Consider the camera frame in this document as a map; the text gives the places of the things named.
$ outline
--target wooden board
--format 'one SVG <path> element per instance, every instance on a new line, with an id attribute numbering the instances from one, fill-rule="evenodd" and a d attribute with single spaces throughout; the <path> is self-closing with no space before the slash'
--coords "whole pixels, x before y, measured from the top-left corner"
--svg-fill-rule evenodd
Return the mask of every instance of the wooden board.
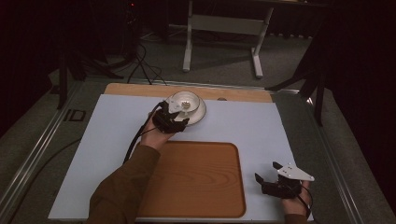
<path id="1" fill-rule="evenodd" d="M 246 204 L 231 143 L 170 141 L 150 179 L 139 217 L 241 217 Z"/>
<path id="2" fill-rule="evenodd" d="M 105 94 L 168 97 L 178 91 L 192 91 L 204 100 L 243 101 L 257 103 L 272 103 L 271 94 L 264 90 L 222 89 L 190 86 L 162 86 L 110 83 Z"/>

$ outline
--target wire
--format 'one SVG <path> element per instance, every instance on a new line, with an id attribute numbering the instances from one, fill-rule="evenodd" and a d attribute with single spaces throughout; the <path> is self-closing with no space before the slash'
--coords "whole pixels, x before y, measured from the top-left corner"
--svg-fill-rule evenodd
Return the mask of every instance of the wire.
<path id="1" fill-rule="evenodd" d="M 142 135 L 145 134 L 145 133 L 149 133 L 149 132 L 151 132 L 151 131 L 153 131 L 153 130 L 156 130 L 156 129 L 157 129 L 157 127 L 152 128 L 152 129 L 150 129 L 150 130 L 147 130 L 147 131 L 141 133 L 140 136 L 142 136 Z"/>
<path id="2" fill-rule="evenodd" d="M 137 138 L 139 138 L 141 135 L 143 135 L 143 130 L 145 129 L 146 125 L 149 123 L 149 120 L 152 118 L 152 116 L 154 115 L 155 111 L 160 106 L 160 104 L 161 103 L 158 103 L 154 106 L 151 113 L 149 113 L 148 118 L 146 119 L 145 123 L 140 127 L 139 131 L 137 131 L 136 135 L 134 136 L 134 139 L 131 142 L 131 145 L 129 145 L 129 148 L 126 152 L 126 155 L 125 155 L 125 158 L 124 158 L 124 161 L 122 164 L 127 162 L 129 160 L 129 158 L 131 157 L 132 151 L 134 150 L 134 145 L 136 145 Z"/>
<path id="3" fill-rule="evenodd" d="M 122 72 L 122 71 L 124 71 L 124 70 L 126 70 L 126 69 L 128 69 L 129 67 L 131 67 L 132 66 L 132 64 L 134 64 L 134 63 L 129 63 L 127 66 L 125 66 L 125 67 L 123 67 L 123 68 L 121 68 L 120 70 L 118 70 L 118 71 L 115 71 L 114 73 L 120 73 L 120 72 Z"/>
<path id="4" fill-rule="evenodd" d="M 50 163 L 50 161 L 52 161 L 56 156 L 58 156 L 65 149 L 67 149 L 68 147 L 73 146 L 75 143 L 79 142 L 80 140 L 81 140 L 81 138 L 79 138 L 79 139 L 67 144 L 66 146 L 62 147 L 57 152 L 55 152 L 51 157 L 49 157 L 49 159 L 47 159 L 47 161 L 41 166 L 41 168 L 37 171 L 37 173 L 35 173 L 35 176 L 33 177 L 32 181 L 27 186 L 26 191 L 23 193 L 20 202 L 18 203 L 17 207 L 15 208 L 15 211 L 12 213 L 12 216 L 11 216 L 10 220 L 8 221 L 8 224 L 12 223 L 12 221 L 14 220 L 14 218 L 17 215 L 18 211 L 21 209 L 21 205 L 22 205 L 24 199 L 26 198 L 26 195 L 29 193 L 29 190 L 32 188 L 32 186 L 35 183 L 35 181 L 37 180 L 38 176 L 41 174 L 41 172 L 44 170 L 44 168 Z"/>
<path id="5" fill-rule="evenodd" d="M 183 28 L 183 29 L 181 29 L 179 31 L 175 31 L 172 34 L 167 35 L 167 37 L 178 35 L 178 34 L 186 32 L 186 31 L 187 31 L 187 28 Z M 144 34 L 144 35 L 140 36 L 140 39 L 144 40 L 144 41 L 148 41 L 148 42 L 160 42 L 160 41 L 163 40 L 161 37 L 158 37 L 154 32 L 150 32 L 148 34 Z"/>
<path id="6" fill-rule="evenodd" d="M 288 185 L 285 185 L 292 194 L 294 194 L 294 196 L 304 205 L 305 209 L 306 209 L 306 217 L 309 217 L 311 215 L 311 210 L 312 210 L 312 206 L 314 205 L 314 198 L 312 197 L 311 192 L 309 191 L 309 189 L 307 189 L 306 187 L 304 187 L 303 185 L 300 185 L 302 188 L 304 188 L 306 190 L 306 192 L 308 192 L 308 195 L 311 199 L 311 204 L 308 205 L 302 198 L 300 195 L 296 194 L 292 188 Z"/>
<path id="7" fill-rule="evenodd" d="M 112 63 L 112 64 L 104 64 L 103 67 L 112 70 L 115 68 L 123 67 L 127 64 L 131 64 L 131 63 L 133 63 L 133 60 L 134 60 L 134 54 L 132 52 L 130 52 L 124 57 L 124 59 L 122 61 L 117 62 L 117 63 Z"/>
<path id="8" fill-rule="evenodd" d="M 151 66 L 151 65 L 149 65 L 149 64 L 145 61 L 146 54 L 147 54 L 146 48 L 145 48 L 142 44 L 139 44 L 139 46 L 143 49 L 143 56 L 140 56 L 139 54 L 136 54 L 137 65 L 136 65 L 136 67 L 134 68 L 134 70 L 131 72 L 131 74 L 129 75 L 128 80 L 127 80 L 127 83 L 130 83 L 131 78 L 132 78 L 133 75 L 134 75 L 134 72 L 137 70 L 137 68 L 140 67 L 140 68 L 142 69 L 143 75 L 145 76 L 146 80 L 148 81 L 148 83 L 149 83 L 150 85 L 152 85 L 152 83 L 155 81 L 155 79 L 157 79 L 157 77 L 159 77 L 160 80 L 163 82 L 163 84 L 165 84 L 165 85 L 167 86 L 166 81 L 165 81 L 165 80 L 163 79 L 163 77 L 161 76 L 162 69 L 161 69 L 160 67 L 156 67 L 156 66 Z M 152 73 L 155 74 L 155 77 L 154 77 L 153 79 L 150 79 L 150 78 L 149 78 L 149 74 L 147 73 L 147 71 L 146 71 L 146 69 L 145 69 L 145 66 L 147 66 L 148 69 L 149 69 Z"/>

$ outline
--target sleeve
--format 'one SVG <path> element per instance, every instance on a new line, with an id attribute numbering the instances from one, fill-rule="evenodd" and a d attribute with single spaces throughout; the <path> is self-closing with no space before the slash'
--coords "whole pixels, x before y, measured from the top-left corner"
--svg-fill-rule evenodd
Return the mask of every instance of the sleeve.
<path id="1" fill-rule="evenodd" d="M 103 180 L 91 196 L 86 223 L 134 223 L 159 158 L 154 148 L 137 146 L 131 159 Z"/>
<path id="2" fill-rule="evenodd" d="M 288 214 L 285 215 L 285 224 L 306 224 L 306 217 L 303 215 Z"/>

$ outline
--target black cable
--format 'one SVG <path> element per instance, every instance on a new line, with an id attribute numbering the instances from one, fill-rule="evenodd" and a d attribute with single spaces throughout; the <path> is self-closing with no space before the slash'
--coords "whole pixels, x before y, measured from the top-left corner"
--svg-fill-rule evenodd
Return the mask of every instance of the black cable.
<path id="1" fill-rule="evenodd" d="M 131 74 L 129 75 L 128 80 L 127 80 L 127 83 L 129 83 L 129 82 L 131 81 L 131 78 L 132 78 L 132 76 L 134 75 L 134 72 L 136 71 L 136 69 L 137 69 L 138 67 L 143 67 L 142 62 L 143 62 L 143 61 L 145 60 L 145 58 L 146 58 L 146 48 L 145 48 L 143 45 L 141 45 L 141 44 L 139 44 L 139 46 L 143 48 L 143 57 L 140 58 L 140 55 L 139 55 L 138 53 L 136 53 L 137 65 L 136 65 L 136 67 L 134 68 L 134 70 L 131 72 Z"/>
<path id="2" fill-rule="evenodd" d="M 142 136 L 142 135 L 145 134 L 145 133 L 149 133 L 149 132 L 151 132 L 151 131 L 153 131 L 153 130 L 156 130 L 156 129 L 157 129 L 157 127 L 152 128 L 152 129 L 150 129 L 150 130 L 147 130 L 147 131 L 141 133 L 140 136 Z"/>
<path id="3" fill-rule="evenodd" d="M 305 210 L 306 210 L 306 214 L 305 214 L 305 215 L 306 215 L 307 218 L 309 218 L 309 216 L 311 215 L 312 206 L 314 205 L 314 198 L 312 197 L 311 192 L 310 192 L 306 187 L 304 187 L 303 185 L 300 185 L 302 188 L 304 188 L 304 189 L 306 190 L 306 192 L 308 192 L 308 195 L 309 195 L 309 197 L 311 198 L 311 204 L 308 205 L 308 204 L 301 198 L 300 195 L 296 194 L 296 193 L 291 189 L 290 186 L 288 186 L 288 185 L 285 185 L 285 186 L 286 186 L 286 187 L 290 190 L 290 192 L 291 192 L 292 194 L 294 194 L 294 196 L 304 205 Z"/>
<path id="4" fill-rule="evenodd" d="M 31 187 L 33 186 L 35 181 L 37 180 L 37 177 L 41 174 L 41 172 L 44 170 L 44 168 L 50 163 L 50 161 L 52 161 L 56 156 L 58 156 L 59 153 L 63 152 L 68 147 L 73 146 L 76 142 L 79 142 L 80 140 L 81 140 L 81 138 L 79 138 L 79 139 L 67 144 L 66 146 L 62 147 L 57 152 L 55 152 L 51 157 L 49 157 L 49 159 L 47 159 L 47 161 L 41 166 L 41 168 L 37 171 L 37 173 L 35 173 L 35 176 L 33 177 L 32 181 L 27 186 L 26 191 L 23 193 L 23 195 L 22 195 L 22 197 L 20 199 L 20 202 L 18 203 L 17 207 L 15 208 L 15 211 L 12 213 L 12 216 L 11 216 L 10 220 L 8 221 L 8 224 L 12 223 L 12 221 L 14 220 L 14 218 L 17 215 L 18 211 L 21 209 L 21 205 L 22 205 L 24 199 L 26 198 L 26 195 L 28 194 L 29 190 L 31 189 Z"/>
<path id="5" fill-rule="evenodd" d="M 149 123 L 149 120 L 154 115 L 155 111 L 157 110 L 157 108 L 159 106 L 160 106 L 160 103 L 158 103 L 157 105 L 154 106 L 151 113 L 149 113 L 148 118 L 146 119 L 145 123 L 140 127 L 139 131 L 137 131 L 136 135 L 134 136 L 134 139 L 131 142 L 131 145 L 129 145 L 129 148 L 126 152 L 126 155 L 125 155 L 125 158 L 124 158 L 124 161 L 122 164 L 127 162 L 129 160 L 129 158 L 131 157 L 132 151 L 134 150 L 134 145 L 136 145 L 137 138 L 139 138 L 142 135 L 143 130 L 145 129 L 146 125 Z"/>
<path id="6" fill-rule="evenodd" d="M 160 80 L 163 82 L 163 84 L 165 84 L 165 86 L 167 86 L 166 81 L 165 81 L 165 80 L 163 79 L 163 77 L 161 76 L 162 69 L 159 68 L 159 67 L 156 67 L 156 66 L 151 66 L 151 65 L 149 65 L 149 64 L 145 61 L 146 54 L 147 54 L 146 48 L 145 48 L 142 44 L 139 44 L 139 46 L 143 49 L 144 54 L 143 54 L 143 56 L 140 56 L 139 54 L 136 54 L 137 65 L 136 65 L 136 67 L 134 68 L 134 70 L 131 72 L 131 74 L 129 75 L 128 80 L 127 80 L 127 83 L 130 83 L 131 78 L 132 78 L 132 76 L 134 75 L 134 72 L 137 70 L 137 68 L 140 67 L 140 68 L 142 69 L 143 75 L 145 76 L 145 78 L 146 78 L 146 80 L 148 81 L 149 85 L 152 85 L 152 83 L 155 81 L 155 79 L 157 79 L 157 77 L 159 77 Z M 149 74 L 147 73 L 147 71 L 146 71 L 146 69 L 145 69 L 144 66 L 147 66 L 148 69 L 149 69 L 152 73 L 155 74 L 155 77 L 154 77 L 153 79 L 150 79 L 150 78 L 149 78 Z M 154 71 L 153 68 L 157 68 L 157 69 L 159 69 L 160 71 L 157 73 L 156 71 Z"/>
<path id="7" fill-rule="evenodd" d="M 131 67 L 132 66 L 132 64 L 134 64 L 134 63 L 129 63 L 128 64 L 128 66 L 125 66 L 125 67 L 123 67 L 123 68 L 121 68 L 120 70 L 118 70 L 118 71 L 115 71 L 114 73 L 119 73 L 119 72 L 122 72 L 122 71 L 124 71 L 124 70 L 126 70 L 126 69 L 128 69 L 129 67 Z"/>
<path id="8" fill-rule="evenodd" d="M 111 64 L 104 64 L 102 66 L 107 68 L 107 69 L 112 70 L 112 69 L 116 69 L 116 68 L 120 68 L 120 67 L 126 66 L 127 64 L 131 64 L 131 63 L 133 63 L 133 60 L 134 60 L 134 54 L 128 53 L 124 57 L 124 59 L 122 61 L 116 62 L 116 63 L 111 63 Z"/>

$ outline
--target metal stand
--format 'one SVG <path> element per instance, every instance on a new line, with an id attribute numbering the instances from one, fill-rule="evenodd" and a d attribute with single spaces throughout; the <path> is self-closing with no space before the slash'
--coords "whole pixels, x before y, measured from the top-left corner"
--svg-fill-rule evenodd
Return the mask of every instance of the metal stand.
<path id="1" fill-rule="evenodd" d="M 192 0 L 190 0 L 189 17 L 187 24 L 187 44 L 184 53 L 183 71 L 189 72 L 191 67 L 192 29 L 206 30 L 242 35 L 257 35 L 259 37 L 259 40 L 256 47 L 252 48 L 251 55 L 253 59 L 256 77 L 262 78 L 262 65 L 259 58 L 259 52 L 262 47 L 262 41 L 264 40 L 273 11 L 274 8 L 270 7 L 267 10 L 265 19 L 263 21 L 197 15 L 192 13 Z"/>

